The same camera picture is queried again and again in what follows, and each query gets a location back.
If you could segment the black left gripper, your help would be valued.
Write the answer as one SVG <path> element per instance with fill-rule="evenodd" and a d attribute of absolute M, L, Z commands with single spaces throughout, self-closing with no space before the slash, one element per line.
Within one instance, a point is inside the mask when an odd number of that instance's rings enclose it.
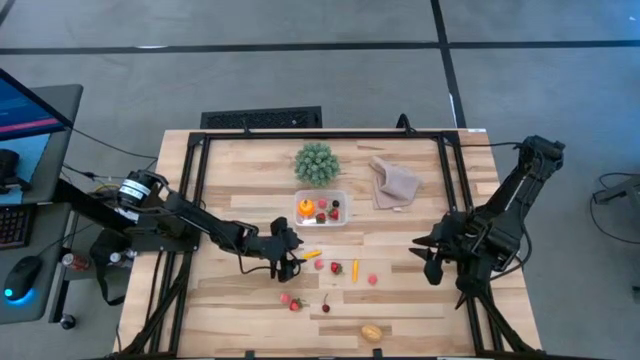
<path fill-rule="evenodd" d="M 280 283 L 285 283 L 295 277 L 295 275 L 298 275 L 301 271 L 301 264 L 303 261 L 291 251 L 296 250 L 303 241 L 299 238 L 294 229 L 289 226 L 288 220 L 285 217 L 276 218 L 271 223 L 270 230 L 272 237 L 277 239 L 281 244 L 283 254 L 290 252 L 292 257 L 291 260 L 284 259 L 279 261 L 277 279 Z"/>

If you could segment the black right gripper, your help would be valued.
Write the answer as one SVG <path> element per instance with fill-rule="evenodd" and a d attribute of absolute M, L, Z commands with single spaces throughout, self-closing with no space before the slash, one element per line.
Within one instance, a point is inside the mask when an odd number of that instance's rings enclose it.
<path fill-rule="evenodd" d="M 413 244 L 436 247 L 410 248 L 409 251 L 425 261 L 423 273 L 431 285 L 439 285 L 443 277 L 442 261 L 467 261 L 478 258 L 478 233 L 471 227 L 472 216 L 466 212 L 452 212 L 434 226 L 434 235 L 412 240 Z"/>

